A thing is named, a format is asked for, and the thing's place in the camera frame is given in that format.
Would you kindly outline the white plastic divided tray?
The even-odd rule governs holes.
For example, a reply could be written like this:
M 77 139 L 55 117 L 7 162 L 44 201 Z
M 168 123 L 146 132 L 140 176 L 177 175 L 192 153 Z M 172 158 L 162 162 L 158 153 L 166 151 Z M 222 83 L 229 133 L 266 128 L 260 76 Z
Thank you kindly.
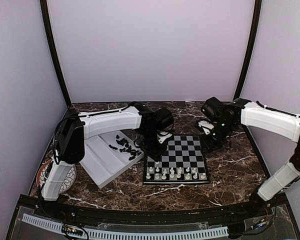
M 85 155 L 80 164 L 100 189 L 119 177 L 144 157 L 144 153 L 141 151 L 140 156 L 129 161 L 128 158 L 130 155 L 128 153 L 120 153 L 118 150 L 110 149 L 109 144 L 119 148 L 116 143 L 116 135 L 126 138 L 133 149 L 141 151 L 121 131 L 100 134 L 84 141 Z

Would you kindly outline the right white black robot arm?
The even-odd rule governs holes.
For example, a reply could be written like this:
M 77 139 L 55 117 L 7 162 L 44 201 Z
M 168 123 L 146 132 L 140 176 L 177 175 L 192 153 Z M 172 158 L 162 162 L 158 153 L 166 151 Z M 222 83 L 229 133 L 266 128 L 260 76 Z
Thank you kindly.
M 250 196 L 251 201 L 245 205 L 248 216 L 256 217 L 264 210 L 264 202 L 300 179 L 300 114 L 271 108 L 259 101 L 237 98 L 223 103 L 216 97 L 206 100 L 201 111 L 214 123 L 209 133 L 200 137 L 203 153 L 222 148 L 226 138 L 238 125 L 263 129 L 297 144 L 290 159 Z

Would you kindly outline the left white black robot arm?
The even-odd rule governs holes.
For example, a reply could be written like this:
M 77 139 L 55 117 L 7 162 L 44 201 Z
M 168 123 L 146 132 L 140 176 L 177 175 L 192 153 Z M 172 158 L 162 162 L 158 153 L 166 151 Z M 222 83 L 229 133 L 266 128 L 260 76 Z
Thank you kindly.
M 101 189 L 143 156 L 159 160 L 172 136 L 172 113 L 142 102 L 97 112 L 67 111 L 53 136 L 53 161 L 40 187 L 41 210 L 50 218 L 61 213 L 55 203 L 70 170 L 79 163 Z

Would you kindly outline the black white chessboard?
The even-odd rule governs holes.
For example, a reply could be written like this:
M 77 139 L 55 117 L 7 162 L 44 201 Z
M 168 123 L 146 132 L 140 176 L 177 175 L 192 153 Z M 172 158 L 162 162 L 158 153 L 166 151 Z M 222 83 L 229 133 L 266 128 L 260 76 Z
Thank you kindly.
M 175 135 L 167 142 L 167 149 L 162 154 L 159 164 L 155 165 L 155 160 L 149 156 L 144 161 L 143 184 L 144 185 L 163 185 L 163 184 L 209 184 L 210 177 L 205 156 L 201 152 L 201 142 L 199 135 Z M 153 167 L 153 172 L 149 172 L 149 168 Z M 179 167 L 182 167 L 181 178 L 177 179 Z M 186 168 L 190 167 L 190 172 L 186 172 Z M 170 180 L 170 169 L 174 169 L 174 178 Z M 192 169 L 197 168 L 197 179 L 193 179 Z M 163 170 L 167 169 L 166 179 L 162 180 Z M 150 173 L 151 179 L 146 179 L 147 173 Z M 201 179 L 201 175 L 205 173 L 206 178 Z M 155 179 L 155 174 L 159 174 L 159 179 Z

